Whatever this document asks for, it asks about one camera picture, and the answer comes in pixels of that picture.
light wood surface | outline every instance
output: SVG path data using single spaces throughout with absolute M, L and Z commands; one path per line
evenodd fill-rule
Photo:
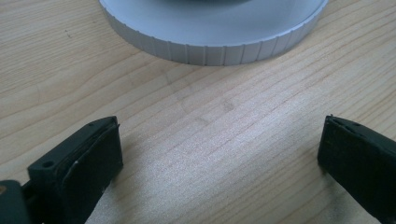
M 0 179 L 116 115 L 124 168 L 88 223 L 377 223 L 321 172 L 326 115 L 396 140 L 396 1 L 330 0 L 292 51 L 158 59 L 96 0 L 0 1 Z

table surface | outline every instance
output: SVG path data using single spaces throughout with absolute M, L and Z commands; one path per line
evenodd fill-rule
M 377 223 L 317 163 L 326 115 L 396 139 L 396 1 L 330 0 L 273 59 L 158 59 L 98 1 L 0 3 L 0 179 L 115 115 L 124 168 L 88 223 Z

black plastic part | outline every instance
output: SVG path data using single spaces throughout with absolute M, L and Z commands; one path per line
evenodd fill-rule
M 326 117 L 318 163 L 373 217 L 396 223 L 396 143 L 356 122 Z
M 0 181 L 0 223 L 31 224 L 20 183 Z
M 40 221 L 85 223 L 122 165 L 116 117 L 82 127 L 28 167 L 28 189 L 45 209 Z

